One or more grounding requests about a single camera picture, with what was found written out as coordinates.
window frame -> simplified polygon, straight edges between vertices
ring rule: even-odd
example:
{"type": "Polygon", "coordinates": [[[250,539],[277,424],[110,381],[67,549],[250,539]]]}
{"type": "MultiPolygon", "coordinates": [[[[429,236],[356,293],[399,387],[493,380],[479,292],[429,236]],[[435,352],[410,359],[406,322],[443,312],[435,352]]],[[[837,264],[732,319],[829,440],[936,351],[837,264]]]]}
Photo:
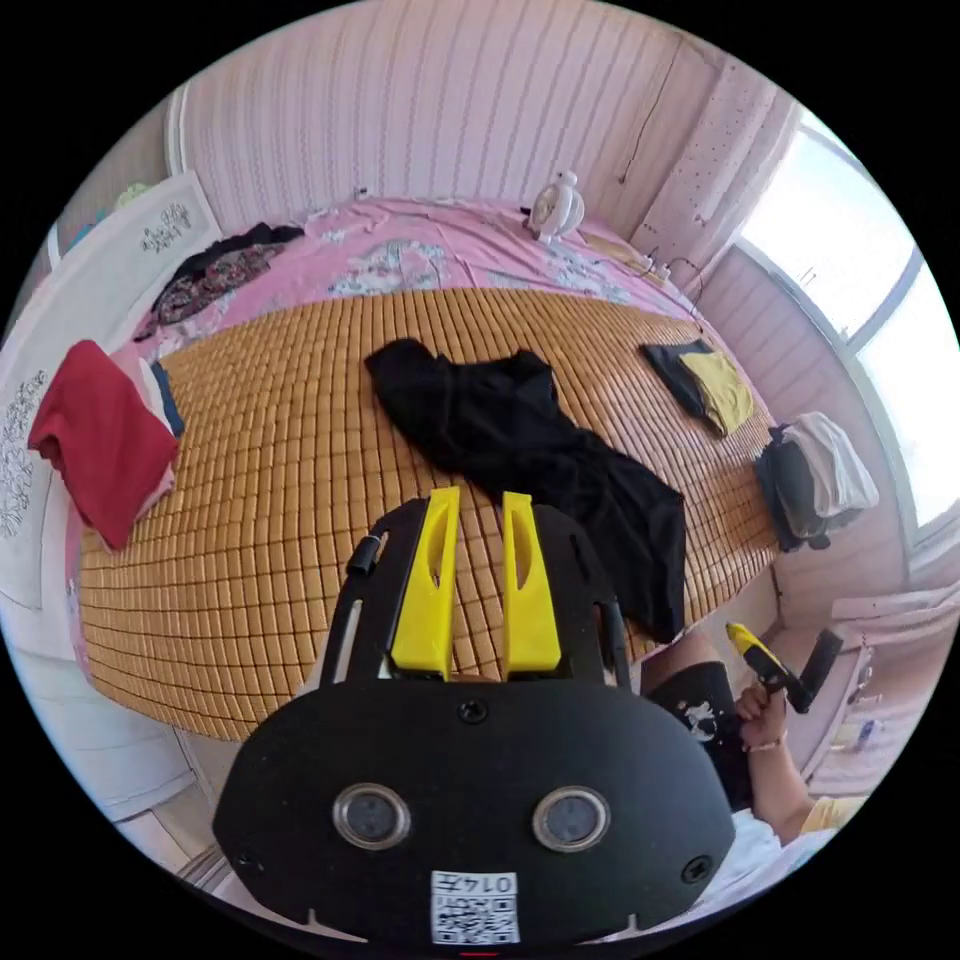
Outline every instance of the window frame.
{"type": "MultiPolygon", "coordinates": [[[[810,137],[817,144],[829,150],[834,156],[856,170],[857,173],[883,193],[879,184],[877,184],[873,177],[867,172],[866,167],[864,167],[853,154],[844,149],[840,144],[835,143],[829,137],[824,136],[819,130],[815,130],[801,122],[794,136],[810,137]]],[[[899,507],[906,540],[905,547],[908,553],[916,550],[928,537],[935,535],[954,519],[960,518],[960,499],[939,516],[934,517],[923,525],[918,524],[913,492],[910,487],[910,475],[907,471],[903,454],[900,451],[900,443],[886,408],[883,405],[883,401],[880,399],[880,395],[877,393],[873,382],[870,380],[863,364],[860,362],[859,353],[880,330],[883,329],[884,324],[893,316],[901,303],[903,303],[904,298],[916,281],[924,264],[920,248],[916,242],[914,242],[913,250],[907,259],[903,271],[893,283],[893,286],[891,286],[883,301],[861,327],[849,339],[844,340],[839,331],[827,319],[826,314],[813,302],[800,284],[781,269],[763,250],[742,235],[738,236],[734,243],[800,307],[817,331],[827,341],[831,350],[840,360],[840,363],[853,381],[854,387],[859,393],[863,405],[867,410],[867,414],[877,432],[877,436],[880,439],[880,444],[883,447],[887,463],[893,475],[893,487],[897,497],[897,505],[899,507]]]]}

black shorts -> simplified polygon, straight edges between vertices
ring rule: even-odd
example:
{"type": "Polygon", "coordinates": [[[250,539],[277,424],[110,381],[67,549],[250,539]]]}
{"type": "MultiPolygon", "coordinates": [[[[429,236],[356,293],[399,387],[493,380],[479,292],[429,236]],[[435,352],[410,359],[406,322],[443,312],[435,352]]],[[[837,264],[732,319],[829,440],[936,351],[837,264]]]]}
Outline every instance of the black shorts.
{"type": "Polygon", "coordinates": [[[750,768],[740,739],[733,691],[722,663],[708,661],[675,673],[647,695],[672,713],[703,745],[736,813],[753,806],[750,768]]]}

red clothing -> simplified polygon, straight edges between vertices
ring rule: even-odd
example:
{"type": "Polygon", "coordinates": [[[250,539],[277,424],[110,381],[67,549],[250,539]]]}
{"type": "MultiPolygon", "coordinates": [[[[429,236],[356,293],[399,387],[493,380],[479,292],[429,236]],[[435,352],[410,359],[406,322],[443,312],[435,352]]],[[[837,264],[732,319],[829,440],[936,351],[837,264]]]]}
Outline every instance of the red clothing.
{"type": "Polygon", "coordinates": [[[84,523],[120,550],[179,444],[130,378],[81,340],[51,381],[27,446],[59,471],[84,523]]]}

pile of clothes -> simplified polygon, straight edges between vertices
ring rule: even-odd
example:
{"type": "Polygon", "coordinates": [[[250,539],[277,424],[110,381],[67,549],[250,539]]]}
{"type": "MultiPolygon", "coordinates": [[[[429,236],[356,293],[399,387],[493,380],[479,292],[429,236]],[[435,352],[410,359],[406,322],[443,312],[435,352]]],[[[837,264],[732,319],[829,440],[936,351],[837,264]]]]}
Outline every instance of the pile of clothes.
{"type": "Polygon", "coordinates": [[[729,358],[703,340],[644,344],[640,353],[687,413],[728,437],[753,416],[753,391],[729,358]]]}
{"type": "Polygon", "coordinates": [[[158,327],[180,323],[224,294],[250,283],[270,269],[286,245],[303,236],[297,226],[258,223],[246,233],[218,240],[177,267],[134,339],[146,340],[158,327]]]}
{"type": "Polygon", "coordinates": [[[840,530],[880,502],[880,494],[850,438],[820,412],[770,428],[770,443],[756,462],[780,547],[830,546],[840,530]]]}
{"type": "Polygon", "coordinates": [[[173,487],[184,431],[167,372],[128,344],[68,351],[37,409],[27,447],[63,478],[83,522],[121,550],[134,523],[173,487]]]}

yellow robot finger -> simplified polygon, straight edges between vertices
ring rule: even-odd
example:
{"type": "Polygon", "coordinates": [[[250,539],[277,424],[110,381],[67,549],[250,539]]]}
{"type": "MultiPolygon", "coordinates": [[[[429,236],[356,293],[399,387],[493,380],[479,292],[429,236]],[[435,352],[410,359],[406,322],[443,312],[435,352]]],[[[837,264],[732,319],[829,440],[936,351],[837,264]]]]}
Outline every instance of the yellow robot finger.
{"type": "Polygon", "coordinates": [[[430,493],[390,655],[404,671],[450,678],[460,488],[430,493]]]}
{"type": "Polygon", "coordinates": [[[503,495],[503,646],[506,678],[545,673],[560,663],[560,638],[532,499],[503,495]]]}

